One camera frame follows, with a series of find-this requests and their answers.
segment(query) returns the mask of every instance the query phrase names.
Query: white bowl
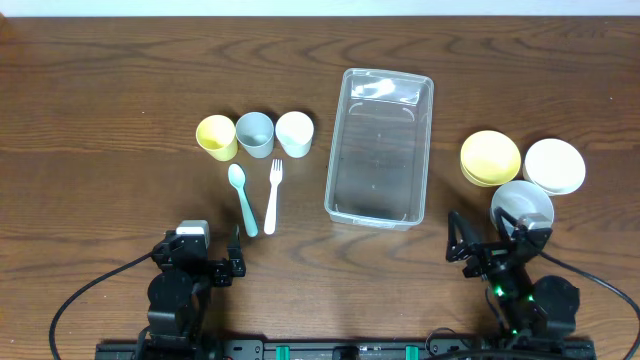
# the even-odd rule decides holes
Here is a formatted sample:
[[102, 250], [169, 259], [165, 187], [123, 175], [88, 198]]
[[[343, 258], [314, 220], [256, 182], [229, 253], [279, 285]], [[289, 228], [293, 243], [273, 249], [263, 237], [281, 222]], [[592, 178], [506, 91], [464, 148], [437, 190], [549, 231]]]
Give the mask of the white bowl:
[[582, 185], [586, 166], [582, 155], [571, 144], [544, 139], [533, 144], [524, 159], [524, 178], [548, 195], [572, 193]]
[[[493, 194], [489, 217], [496, 228], [493, 212], [498, 207], [501, 207], [516, 220], [526, 214], [541, 214], [553, 223], [555, 216], [553, 204], [545, 191], [535, 184], [522, 180], [508, 182], [500, 186]], [[504, 225], [508, 233], [513, 231], [513, 226], [510, 223], [505, 222]]]

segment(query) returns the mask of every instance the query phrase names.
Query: yellow bowl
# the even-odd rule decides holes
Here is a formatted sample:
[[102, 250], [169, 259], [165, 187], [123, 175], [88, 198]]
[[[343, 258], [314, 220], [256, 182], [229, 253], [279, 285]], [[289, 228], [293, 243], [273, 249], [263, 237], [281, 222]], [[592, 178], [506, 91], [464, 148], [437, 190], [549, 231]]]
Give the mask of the yellow bowl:
[[464, 168], [464, 165], [462, 165], [462, 161], [460, 162], [460, 169], [462, 170], [462, 175], [464, 175], [464, 177], [467, 178], [467, 180], [469, 180], [469, 182], [472, 183], [473, 185], [478, 185], [482, 187], [494, 186], [491, 184], [485, 184], [482, 181], [479, 181], [478, 179], [474, 178], [471, 174], [469, 174], [469, 171], [467, 171], [467, 169]]
[[506, 135], [485, 130], [467, 138], [460, 150], [463, 174], [479, 186], [497, 186], [511, 181], [520, 171], [520, 151]]

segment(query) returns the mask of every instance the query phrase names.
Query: green light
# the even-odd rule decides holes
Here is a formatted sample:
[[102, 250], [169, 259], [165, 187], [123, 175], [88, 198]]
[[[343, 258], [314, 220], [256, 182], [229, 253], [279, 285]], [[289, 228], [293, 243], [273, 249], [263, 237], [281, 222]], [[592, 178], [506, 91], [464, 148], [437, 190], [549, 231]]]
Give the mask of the green light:
[[493, 292], [498, 296], [504, 295], [504, 291], [502, 291], [502, 288], [500, 287], [500, 285], [496, 286], [496, 288], [493, 290]]

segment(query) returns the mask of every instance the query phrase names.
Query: yellow cup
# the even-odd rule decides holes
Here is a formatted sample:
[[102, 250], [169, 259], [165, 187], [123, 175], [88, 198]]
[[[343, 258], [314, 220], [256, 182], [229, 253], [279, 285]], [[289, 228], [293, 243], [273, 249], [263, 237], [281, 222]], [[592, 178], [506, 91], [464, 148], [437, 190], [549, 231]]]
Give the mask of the yellow cup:
[[196, 140], [218, 161], [231, 160], [238, 152], [236, 127], [226, 116], [213, 115], [202, 120], [196, 129]]

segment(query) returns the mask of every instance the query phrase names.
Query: clear plastic container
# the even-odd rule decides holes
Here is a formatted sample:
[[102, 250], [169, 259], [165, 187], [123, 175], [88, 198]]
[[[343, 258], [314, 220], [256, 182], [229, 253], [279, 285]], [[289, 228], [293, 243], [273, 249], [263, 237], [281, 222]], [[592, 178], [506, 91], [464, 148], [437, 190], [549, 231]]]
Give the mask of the clear plastic container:
[[396, 230], [422, 222], [432, 108], [426, 76], [344, 73], [324, 200], [331, 220]]

